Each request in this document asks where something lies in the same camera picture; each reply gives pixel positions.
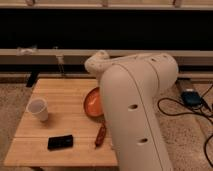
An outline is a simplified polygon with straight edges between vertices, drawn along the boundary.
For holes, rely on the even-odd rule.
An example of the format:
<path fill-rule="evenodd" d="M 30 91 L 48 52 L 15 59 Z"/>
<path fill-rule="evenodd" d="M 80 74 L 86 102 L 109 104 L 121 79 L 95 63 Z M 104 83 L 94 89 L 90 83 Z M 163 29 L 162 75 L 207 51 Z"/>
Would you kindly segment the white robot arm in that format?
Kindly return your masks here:
<path fill-rule="evenodd" d="M 120 171 L 173 171 L 153 98 L 177 80 L 176 60 L 166 53 L 112 58 L 99 51 L 85 69 L 98 81 Z"/>

